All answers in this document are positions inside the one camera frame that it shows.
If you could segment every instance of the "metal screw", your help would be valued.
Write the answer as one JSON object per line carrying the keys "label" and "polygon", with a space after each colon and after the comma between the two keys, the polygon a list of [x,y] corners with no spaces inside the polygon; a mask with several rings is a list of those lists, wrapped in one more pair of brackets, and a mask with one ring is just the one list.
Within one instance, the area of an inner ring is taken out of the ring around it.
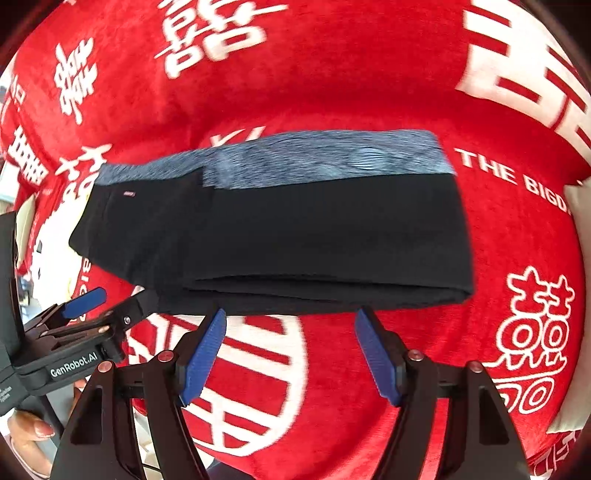
{"label": "metal screw", "polygon": [[98,371],[102,374],[105,374],[111,370],[112,367],[113,364],[111,362],[101,362],[98,366]]}
{"label": "metal screw", "polygon": [[484,371],[484,367],[482,366],[482,364],[475,360],[473,360],[472,362],[468,362],[468,368],[476,374],[481,374]]}
{"label": "metal screw", "polygon": [[425,354],[420,350],[412,349],[408,351],[408,358],[413,362],[420,362],[425,358]]}
{"label": "metal screw", "polygon": [[158,360],[162,363],[170,362],[174,358],[172,350],[164,350],[158,354]]}

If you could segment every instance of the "blue rubber pad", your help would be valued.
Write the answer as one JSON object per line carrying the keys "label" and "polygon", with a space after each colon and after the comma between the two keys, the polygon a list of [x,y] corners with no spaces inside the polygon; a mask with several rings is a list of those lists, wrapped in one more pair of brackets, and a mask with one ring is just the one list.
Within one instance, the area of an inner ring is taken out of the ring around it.
{"label": "blue rubber pad", "polygon": [[355,334],[379,394],[387,398],[393,406],[399,407],[402,395],[396,388],[396,369],[363,310],[358,311],[355,316]]}
{"label": "blue rubber pad", "polygon": [[189,405],[193,399],[201,395],[213,362],[222,346],[223,338],[226,336],[226,327],[226,312],[220,309],[187,365],[185,389],[180,394],[184,405]]}
{"label": "blue rubber pad", "polygon": [[61,314],[65,319],[73,320],[81,317],[85,313],[99,307],[107,301],[107,292],[104,288],[95,288],[88,293],[70,300],[64,305]]}

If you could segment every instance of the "blue gripper pad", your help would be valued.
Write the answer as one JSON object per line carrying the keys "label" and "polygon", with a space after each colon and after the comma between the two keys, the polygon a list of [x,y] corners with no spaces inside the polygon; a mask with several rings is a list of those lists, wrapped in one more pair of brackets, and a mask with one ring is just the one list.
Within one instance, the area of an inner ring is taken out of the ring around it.
{"label": "blue gripper pad", "polygon": [[185,388],[180,394],[183,405],[189,405],[194,398],[201,395],[226,336],[227,325],[226,312],[218,310],[187,365]]}
{"label": "blue gripper pad", "polygon": [[355,316],[355,334],[379,394],[387,398],[394,407],[399,407],[402,395],[396,388],[396,369],[363,310],[359,310]]}
{"label": "blue gripper pad", "polygon": [[61,314],[65,319],[73,320],[104,304],[106,300],[107,292],[104,288],[98,287],[74,300],[70,300],[64,305]]}

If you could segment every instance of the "black garment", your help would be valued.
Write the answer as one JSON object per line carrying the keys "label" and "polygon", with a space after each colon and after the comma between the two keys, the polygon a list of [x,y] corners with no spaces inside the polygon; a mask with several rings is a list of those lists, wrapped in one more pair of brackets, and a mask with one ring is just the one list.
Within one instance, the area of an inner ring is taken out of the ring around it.
{"label": "black garment", "polygon": [[96,184],[70,246],[159,292],[161,313],[399,309],[473,291],[452,174],[225,190],[204,187],[200,168]]}

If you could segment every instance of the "red blanket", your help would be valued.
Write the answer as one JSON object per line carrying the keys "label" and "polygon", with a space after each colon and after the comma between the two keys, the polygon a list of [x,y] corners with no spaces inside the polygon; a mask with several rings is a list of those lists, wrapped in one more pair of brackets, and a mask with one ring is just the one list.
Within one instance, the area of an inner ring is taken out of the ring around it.
{"label": "red blanket", "polygon": [[[561,192],[590,174],[591,98],[520,7],[78,0],[27,40],[15,75],[0,137],[21,166],[21,196],[38,192],[27,268],[41,225],[88,194],[104,161],[302,129],[434,132],[457,171],[476,294],[462,306],[379,315],[436,361],[486,362],[536,474],[568,451],[572,436],[545,430],[582,337],[582,259]],[[81,265],[76,294],[104,286],[109,304],[130,294]],[[376,391],[352,316],[277,313],[229,319],[186,414],[196,443],[260,479],[369,478],[396,411]],[[198,322],[153,316],[131,332],[130,361],[174,346]],[[443,430],[439,417],[425,479]]]}

